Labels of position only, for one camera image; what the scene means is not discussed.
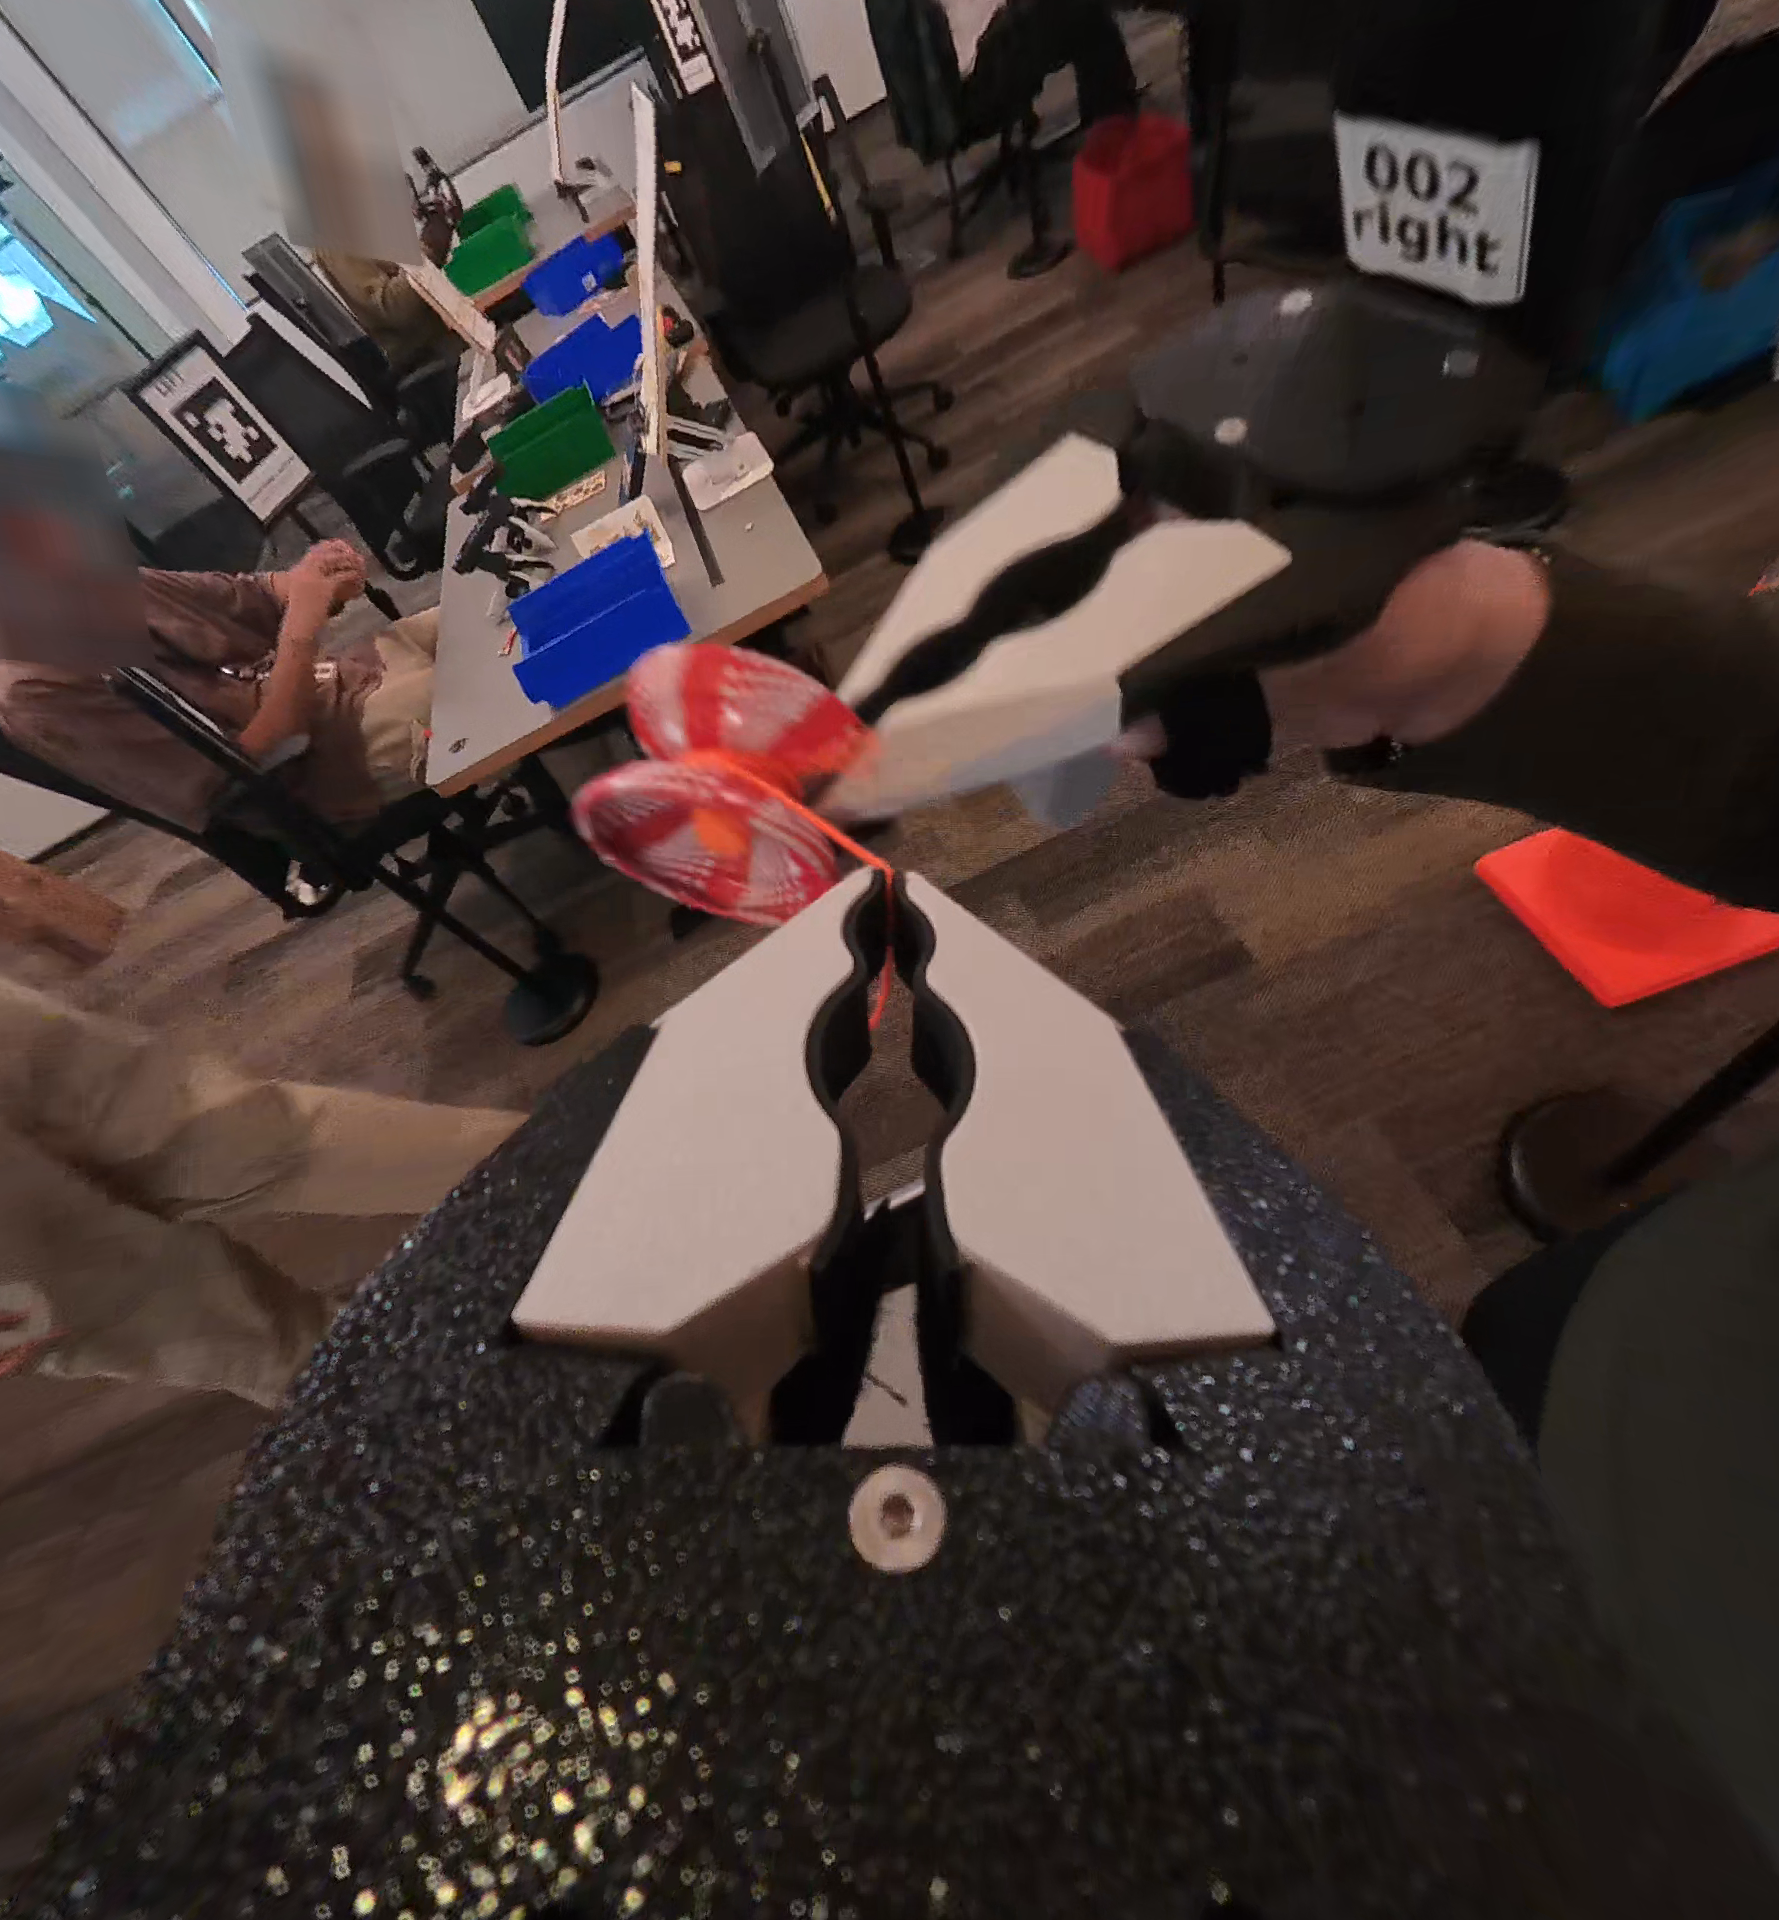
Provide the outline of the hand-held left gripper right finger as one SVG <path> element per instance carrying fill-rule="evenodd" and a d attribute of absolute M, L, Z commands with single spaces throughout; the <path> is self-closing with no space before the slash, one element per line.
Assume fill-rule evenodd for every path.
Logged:
<path fill-rule="evenodd" d="M 1118 1023 L 924 877 L 901 877 L 911 1049 L 964 1349 L 1057 1413 L 1122 1367 L 1261 1350 L 1277 1323 Z"/>

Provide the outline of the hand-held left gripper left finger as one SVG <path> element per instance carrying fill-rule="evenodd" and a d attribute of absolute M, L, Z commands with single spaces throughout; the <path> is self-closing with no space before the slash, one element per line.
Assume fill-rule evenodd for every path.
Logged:
<path fill-rule="evenodd" d="M 515 1308 L 528 1343 L 707 1379 L 768 1421 L 813 1346 L 812 1265 L 857 1197 L 883 877 L 845 877 L 654 1024 Z"/>

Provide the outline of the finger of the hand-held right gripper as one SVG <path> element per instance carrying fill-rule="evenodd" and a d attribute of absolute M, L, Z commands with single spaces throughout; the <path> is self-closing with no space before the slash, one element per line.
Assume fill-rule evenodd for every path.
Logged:
<path fill-rule="evenodd" d="M 1063 436 L 938 535 L 839 684 L 861 722 L 966 675 L 993 643 L 1073 611 L 1136 531 L 1113 444 Z"/>
<path fill-rule="evenodd" d="M 1287 563 L 1280 541 L 1243 522 L 1155 522 L 1072 611 L 992 642 L 946 684 L 871 722 L 824 815 L 891 819 L 1100 753 L 1122 726 L 1122 678 Z"/>

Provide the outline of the red white yo-yo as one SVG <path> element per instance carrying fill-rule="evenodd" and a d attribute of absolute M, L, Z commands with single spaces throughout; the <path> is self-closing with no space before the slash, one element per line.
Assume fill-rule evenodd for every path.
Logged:
<path fill-rule="evenodd" d="M 822 899 L 845 865 L 891 869 L 816 805 L 872 736 L 806 672 L 673 642 L 632 665 L 625 716 L 640 756 L 569 802 L 575 832 L 614 874 L 707 916 L 776 926 Z"/>

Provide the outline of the person's right forearm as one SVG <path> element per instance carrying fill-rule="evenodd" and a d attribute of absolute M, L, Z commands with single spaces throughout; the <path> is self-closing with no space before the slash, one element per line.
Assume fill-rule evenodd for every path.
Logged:
<path fill-rule="evenodd" d="M 1779 914 L 1779 586 L 1706 596 L 1558 558 L 1480 716 L 1481 793 Z"/>

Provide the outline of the person's right hand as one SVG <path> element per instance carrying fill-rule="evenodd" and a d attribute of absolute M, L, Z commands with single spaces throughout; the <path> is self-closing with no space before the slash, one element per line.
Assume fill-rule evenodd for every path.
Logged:
<path fill-rule="evenodd" d="M 1498 698 L 1549 604 L 1538 555 L 1460 541 L 1408 573 L 1345 646 L 1261 672 L 1268 716 L 1319 753 L 1427 746 Z"/>

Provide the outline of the black office chair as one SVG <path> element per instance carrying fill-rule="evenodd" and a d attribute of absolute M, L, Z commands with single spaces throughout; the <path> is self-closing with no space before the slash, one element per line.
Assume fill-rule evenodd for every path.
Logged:
<path fill-rule="evenodd" d="M 885 550 L 911 566 L 945 518 L 924 501 L 917 467 L 951 465 L 916 408 L 942 417 L 954 394 L 937 378 L 894 383 L 883 374 L 883 348 L 916 312 L 906 274 L 857 255 L 826 137 L 800 135 L 790 156 L 757 170 L 721 85 L 663 106 L 659 128 L 663 159 L 679 168 L 663 191 L 684 291 L 716 371 L 734 394 L 766 400 L 784 425 L 784 436 L 766 442 L 778 471 L 816 457 L 802 496 L 817 527 L 839 515 L 842 457 L 866 441 L 885 444 L 903 496 Z"/>

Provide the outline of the red box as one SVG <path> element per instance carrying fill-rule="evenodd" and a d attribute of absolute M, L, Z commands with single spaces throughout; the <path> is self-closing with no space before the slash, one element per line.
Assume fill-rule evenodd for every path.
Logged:
<path fill-rule="evenodd" d="M 1195 227 L 1193 145 L 1184 122 L 1141 110 L 1098 122 L 1072 168 L 1076 248 L 1100 271 L 1164 253 Z"/>

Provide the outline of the blue crate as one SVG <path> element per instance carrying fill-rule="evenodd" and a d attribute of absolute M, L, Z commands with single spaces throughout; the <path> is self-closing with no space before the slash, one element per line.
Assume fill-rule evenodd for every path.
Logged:
<path fill-rule="evenodd" d="M 1657 213 L 1598 333 L 1594 381 L 1641 425 L 1776 343 L 1779 151 Z"/>

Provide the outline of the large blue parts bin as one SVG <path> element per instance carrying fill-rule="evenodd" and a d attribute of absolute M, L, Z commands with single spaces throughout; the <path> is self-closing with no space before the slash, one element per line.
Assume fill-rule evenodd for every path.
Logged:
<path fill-rule="evenodd" d="M 651 535 L 611 541 L 508 608 L 525 698 L 566 710 L 623 678 L 644 653 L 690 637 Z"/>

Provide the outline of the green parts bin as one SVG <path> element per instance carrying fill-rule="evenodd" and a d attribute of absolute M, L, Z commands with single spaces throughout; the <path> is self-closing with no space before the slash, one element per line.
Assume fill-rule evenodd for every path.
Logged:
<path fill-rule="evenodd" d="M 516 186 L 493 186 L 464 206 L 452 227 L 444 277 L 470 299 L 525 277 L 536 261 L 535 224 L 535 213 Z"/>
<path fill-rule="evenodd" d="M 582 381 L 492 430 L 485 449 L 496 493 L 511 501 L 551 498 L 616 455 L 602 407 Z"/>

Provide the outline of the black stool base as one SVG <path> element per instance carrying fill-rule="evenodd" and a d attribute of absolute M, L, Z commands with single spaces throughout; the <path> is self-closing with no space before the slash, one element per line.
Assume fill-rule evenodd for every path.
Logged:
<path fill-rule="evenodd" d="M 1500 1199 L 1544 1247 L 1622 1224 L 1719 1169 L 1718 1130 L 1775 1077 L 1779 1018 L 1666 1112 L 1615 1087 L 1544 1099 L 1500 1134 Z"/>

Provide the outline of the grey work table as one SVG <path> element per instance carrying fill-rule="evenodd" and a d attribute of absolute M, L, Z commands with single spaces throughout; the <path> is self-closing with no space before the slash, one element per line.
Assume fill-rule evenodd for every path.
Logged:
<path fill-rule="evenodd" d="M 521 191 L 536 215 L 542 251 L 564 247 L 582 230 L 569 204 L 555 198 L 542 126 L 515 134 L 457 176 L 459 191 L 482 198 L 493 186 Z M 688 525 L 677 479 L 654 465 L 645 490 L 673 545 L 668 574 L 690 639 L 743 643 L 803 613 L 826 595 L 827 577 L 776 479 L 763 476 L 727 502 L 698 508 Z M 444 796 L 490 782 L 521 759 L 623 708 L 620 681 L 590 686 L 567 708 L 532 704 L 516 684 L 516 652 L 506 601 L 487 573 L 457 574 L 455 559 L 470 535 L 459 501 L 444 525 L 440 633 L 433 694 L 433 738 L 427 782 Z"/>

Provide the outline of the orange flat cone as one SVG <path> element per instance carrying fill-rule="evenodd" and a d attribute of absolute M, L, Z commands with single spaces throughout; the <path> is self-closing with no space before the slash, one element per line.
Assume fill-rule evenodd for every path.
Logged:
<path fill-rule="evenodd" d="M 1776 914 L 1699 894 L 1578 835 L 1527 835 L 1474 874 L 1609 1011 L 1779 953 Z"/>

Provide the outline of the black white marker sign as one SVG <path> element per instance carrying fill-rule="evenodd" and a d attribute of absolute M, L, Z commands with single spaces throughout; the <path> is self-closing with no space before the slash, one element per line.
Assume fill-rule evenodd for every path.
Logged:
<path fill-rule="evenodd" d="M 225 371 L 202 333 L 188 333 L 118 391 L 268 533 L 315 478 L 275 423 Z"/>

